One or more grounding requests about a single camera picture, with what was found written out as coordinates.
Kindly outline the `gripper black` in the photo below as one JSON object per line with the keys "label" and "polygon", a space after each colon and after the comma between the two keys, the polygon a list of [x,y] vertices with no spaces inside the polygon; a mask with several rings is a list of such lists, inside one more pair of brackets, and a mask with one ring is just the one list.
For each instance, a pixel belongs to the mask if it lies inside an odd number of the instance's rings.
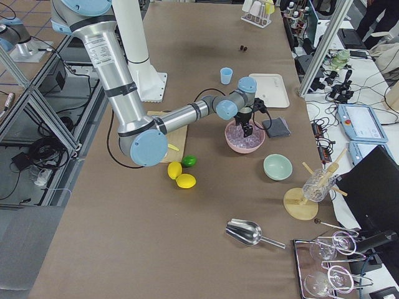
{"label": "gripper black", "polygon": [[252,135],[252,125],[249,124],[249,120],[252,117],[252,108],[244,107],[237,112],[234,116],[235,125],[240,128],[240,136],[248,137]]}

